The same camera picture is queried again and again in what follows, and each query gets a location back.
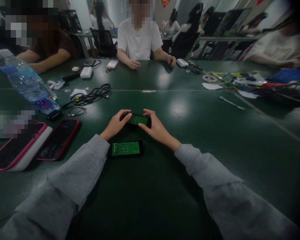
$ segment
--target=hand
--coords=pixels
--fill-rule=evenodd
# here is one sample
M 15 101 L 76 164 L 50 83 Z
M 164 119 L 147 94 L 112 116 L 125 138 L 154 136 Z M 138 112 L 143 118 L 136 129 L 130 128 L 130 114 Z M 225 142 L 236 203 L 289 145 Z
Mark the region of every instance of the hand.
M 287 61 L 282 61 L 279 63 L 279 67 L 282 68 L 299 68 L 300 67 L 300 60 L 299 59 L 292 59 Z
M 171 67 L 174 67 L 174 66 L 176 65 L 176 61 L 177 61 L 177 60 L 176 60 L 175 57 L 169 55 L 169 57 L 168 57 L 168 59 L 167 59 L 167 62 L 168 62 L 168 64 L 171 64 Z
M 138 124 L 139 127 L 141 127 L 155 140 L 163 143 L 175 152 L 181 146 L 181 143 L 168 133 L 154 111 L 148 109 L 144 109 L 144 111 L 146 112 L 144 114 L 145 117 L 151 117 L 151 129 L 142 123 Z
M 128 63 L 128 67 L 131 68 L 132 70 L 136 70 L 140 66 L 141 66 L 141 64 L 139 62 L 137 62 L 136 60 L 133 60 L 133 59 L 130 59 L 130 61 Z
M 132 114 L 130 112 L 131 110 L 120 110 L 116 115 L 112 117 L 106 129 L 100 134 L 100 137 L 102 137 L 106 141 L 109 141 L 110 138 L 120 132 L 126 122 L 131 118 Z M 125 113 L 129 114 L 125 116 L 122 121 L 120 121 L 120 117 Z

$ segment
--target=brown shirt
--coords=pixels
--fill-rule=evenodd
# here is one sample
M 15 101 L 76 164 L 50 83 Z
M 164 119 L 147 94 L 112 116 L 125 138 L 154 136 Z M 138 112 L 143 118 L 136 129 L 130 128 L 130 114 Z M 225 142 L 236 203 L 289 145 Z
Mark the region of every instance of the brown shirt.
M 29 49 L 40 55 L 42 60 L 58 53 L 60 48 L 70 53 L 73 58 L 78 58 L 77 49 L 74 46 L 71 38 L 61 30 L 59 30 L 58 43 L 59 44 L 31 45 Z

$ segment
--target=wrench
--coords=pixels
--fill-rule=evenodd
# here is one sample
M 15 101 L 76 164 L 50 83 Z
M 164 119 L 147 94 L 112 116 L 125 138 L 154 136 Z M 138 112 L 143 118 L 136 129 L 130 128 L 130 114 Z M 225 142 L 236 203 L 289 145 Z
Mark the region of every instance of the wrench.
M 239 107 L 238 105 L 236 105 L 236 104 L 234 104 L 234 103 L 232 103 L 232 102 L 230 102 L 230 101 L 228 101 L 227 99 L 225 99 L 224 97 L 219 97 L 221 100 L 223 100 L 223 101 L 226 101 L 227 103 L 230 103 L 231 105 L 233 105 L 233 106 L 235 106 L 235 107 L 237 107 L 237 108 L 239 108 L 240 110 L 246 110 L 245 108 L 243 108 L 243 107 Z

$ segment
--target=green game screen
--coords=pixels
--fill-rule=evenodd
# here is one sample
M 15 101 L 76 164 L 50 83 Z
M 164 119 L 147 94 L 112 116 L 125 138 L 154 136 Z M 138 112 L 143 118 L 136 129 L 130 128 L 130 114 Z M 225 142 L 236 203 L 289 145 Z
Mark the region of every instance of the green game screen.
M 124 142 L 112 144 L 112 156 L 139 154 L 139 142 Z
M 128 123 L 132 123 L 134 125 L 138 125 L 138 123 L 142 123 L 144 125 L 147 125 L 148 118 L 132 115 L 132 117 L 129 119 Z

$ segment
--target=white charger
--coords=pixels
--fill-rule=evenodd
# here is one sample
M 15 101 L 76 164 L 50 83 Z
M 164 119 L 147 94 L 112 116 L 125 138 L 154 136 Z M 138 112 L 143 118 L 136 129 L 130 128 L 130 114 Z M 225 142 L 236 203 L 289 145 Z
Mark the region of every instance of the white charger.
M 92 72 L 93 72 L 92 67 L 84 67 L 81 74 L 80 74 L 80 77 L 81 78 L 90 78 Z

